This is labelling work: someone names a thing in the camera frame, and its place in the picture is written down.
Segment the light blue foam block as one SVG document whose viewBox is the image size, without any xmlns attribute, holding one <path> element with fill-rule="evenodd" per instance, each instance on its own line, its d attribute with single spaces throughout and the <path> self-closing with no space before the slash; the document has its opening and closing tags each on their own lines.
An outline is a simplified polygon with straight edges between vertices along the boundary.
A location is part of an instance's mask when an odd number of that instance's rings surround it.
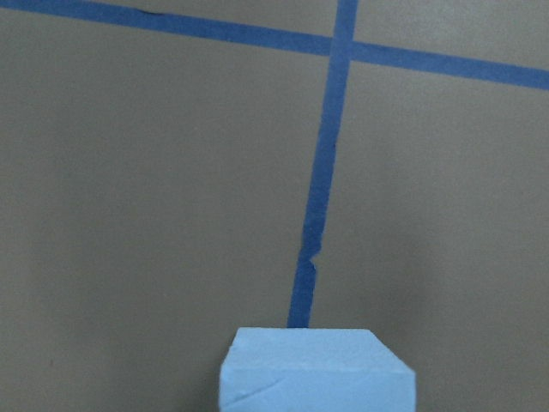
<svg viewBox="0 0 549 412">
<path fill-rule="evenodd" d="M 371 331 L 238 329 L 221 411 L 414 411 L 414 371 Z"/>
</svg>

